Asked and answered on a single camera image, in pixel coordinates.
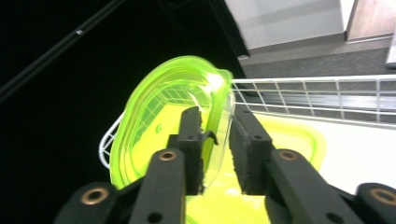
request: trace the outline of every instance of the dish rack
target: dish rack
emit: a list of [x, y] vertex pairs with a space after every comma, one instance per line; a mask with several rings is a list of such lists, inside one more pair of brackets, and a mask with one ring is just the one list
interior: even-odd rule
[[[234, 79], [233, 93], [254, 113], [396, 130], [396, 75]], [[122, 116], [99, 144], [107, 169]]]

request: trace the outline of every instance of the white wall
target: white wall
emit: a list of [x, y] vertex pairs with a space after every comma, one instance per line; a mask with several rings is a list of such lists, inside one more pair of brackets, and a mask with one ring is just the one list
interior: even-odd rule
[[354, 2], [355, 0], [340, 0], [341, 12], [343, 15], [344, 31], [347, 29], [347, 24], [350, 19], [350, 13], [352, 12]]
[[344, 32], [340, 0], [225, 0], [248, 49]]

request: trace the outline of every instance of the gray carpet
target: gray carpet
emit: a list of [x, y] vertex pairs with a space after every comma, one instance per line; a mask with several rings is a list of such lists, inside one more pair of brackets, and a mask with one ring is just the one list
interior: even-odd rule
[[388, 50], [371, 49], [275, 63], [248, 64], [243, 65], [243, 69], [248, 78], [396, 74], [396, 69], [385, 66]]

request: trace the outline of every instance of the black cabinet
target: black cabinet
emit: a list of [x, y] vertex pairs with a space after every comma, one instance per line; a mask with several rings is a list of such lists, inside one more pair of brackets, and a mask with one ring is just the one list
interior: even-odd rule
[[1, 83], [2, 222], [49, 223], [76, 189], [109, 181], [99, 141], [134, 87], [160, 63], [192, 54], [244, 76], [236, 60], [246, 50], [242, 38], [237, 33], [239, 42], [231, 41], [235, 34], [220, 29], [222, 22], [236, 26], [230, 18], [221, 21], [210, 1], [182, 10], [157, 1], [116, 3], [15, 85], [5, 86], [14, 75]]

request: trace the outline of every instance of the white wire grid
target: white wire grid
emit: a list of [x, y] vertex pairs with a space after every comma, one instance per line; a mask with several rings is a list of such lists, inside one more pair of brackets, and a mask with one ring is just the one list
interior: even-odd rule
[[[255, 113], [396, 130], [396, 75], [234, 79], [236, 104]], [[140, 138], [165, 104], [190, 105], [182, 87], [164, 91], [142, 119]], [[99, 158], [109, 168], [110, 145], [122, 114], [103, 136]]]

